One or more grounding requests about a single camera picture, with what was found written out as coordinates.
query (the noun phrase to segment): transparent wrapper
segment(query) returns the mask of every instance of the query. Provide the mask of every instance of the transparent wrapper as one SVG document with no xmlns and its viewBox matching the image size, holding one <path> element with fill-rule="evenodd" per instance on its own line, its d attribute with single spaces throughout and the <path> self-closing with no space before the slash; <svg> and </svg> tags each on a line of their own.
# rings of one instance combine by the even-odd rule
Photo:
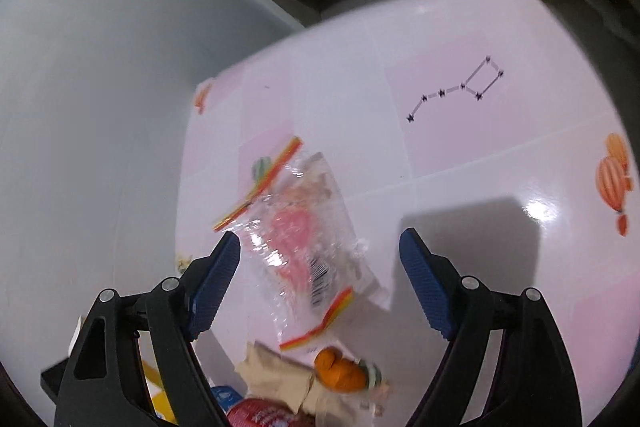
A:
<svg viewBox="0 0 640 427">
<path fill-rule="evenodd" d="M 297 137 L 216 230 L 235 232 L 255 261 L 282 350 L 320 335 L 374 281 L 324 156 Z"/>
</svg>

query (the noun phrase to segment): red package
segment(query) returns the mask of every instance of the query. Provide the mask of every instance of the red package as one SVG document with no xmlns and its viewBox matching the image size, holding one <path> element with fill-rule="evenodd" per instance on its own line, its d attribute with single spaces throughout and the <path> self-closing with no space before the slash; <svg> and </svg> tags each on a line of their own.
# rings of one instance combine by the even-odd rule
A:
<svg viewBox="0 0 640 427">
<path fill-rule="evenodd" d="M 285 405 L 247 398 L 226 414 L 232 427 L 315 427 L 311 416 L 293 414 Z"/>
</svg>

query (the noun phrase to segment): blue object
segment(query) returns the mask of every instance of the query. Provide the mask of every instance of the blue object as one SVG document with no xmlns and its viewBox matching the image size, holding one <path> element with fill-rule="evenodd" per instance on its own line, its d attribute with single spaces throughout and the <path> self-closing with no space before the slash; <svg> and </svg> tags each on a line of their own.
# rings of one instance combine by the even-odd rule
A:
<svg viewBox="0 0 640 427">
<path fill-rule="evenodd" d="M 189 266 L 191 269 L 191 267 L 195 268 L 194 265 L 197 265 L 200 261 L 207 260 L 210 262 L 206 275 L 191 297 L 191 314 L 186 331 L 191 339 L 197 339 L 200 333 L 209 330 L 216 313 L 218 313 L 218 308 L 220 308 L 226 289 L 236 272 L 238 263 L 240 263 L 240 240 L 238 236 L 226 232 L 210 258 L 212 258 L 212 261 L 209 258 L 196 259 Z M 185 278 L 189 272 L 190 270 L 188 269 L 182 277 Z"/>
<path fill-rule="evenodd" d="M 433 255 L 414 229 L 400 235 L 400 261 L 431 328 L 453 340 L 458 329 L 451 309 L 460 279 L 456 269 L 446 258 Z"/>
<path fill-rule="evenodd" d="M 217 385 L 211 388 L 211 392 L 225 414 L 236 404 L 244 400 L 242 395 L 229 385 Z"/>
</svg>

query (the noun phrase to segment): barcode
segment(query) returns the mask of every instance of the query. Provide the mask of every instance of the barcode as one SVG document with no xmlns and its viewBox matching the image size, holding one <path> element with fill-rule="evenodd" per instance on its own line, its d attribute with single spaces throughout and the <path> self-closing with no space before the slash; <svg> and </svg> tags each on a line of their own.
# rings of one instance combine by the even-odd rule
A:
<svg viewBox="0 0 640 427">
<path fill-rule="evenodd" d="M 309 261 L 309 270 L 311 272 L 311 305 L 316 307 L 327 298 L 334 277 L 331 267 L 319 257 Z"/>
</svg>

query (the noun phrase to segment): blue gripper pad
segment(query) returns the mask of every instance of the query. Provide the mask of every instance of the blue gripper pad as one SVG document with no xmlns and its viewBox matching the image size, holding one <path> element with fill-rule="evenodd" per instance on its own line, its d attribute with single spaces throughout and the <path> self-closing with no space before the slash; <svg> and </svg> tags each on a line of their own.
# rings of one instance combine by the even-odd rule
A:
<svg viewBox="0 0 640 427">
<path fill-rule="evenodd" d="M 240 241 L 236 234 L 226 232 L 211 255 L 193 261 L 180 277 L 190 295 L 185 331 L 189 341 L 211 327 L 238 263 Z"/>
<path fill-rule="evenodd" d="M 460 275 L 449 259 L 429 251 L 415 229 L 406 229 L 400 235 L 400 261 L 429 325 L 452 341 L 459 326 L 452 300 Z"/>
</svg>

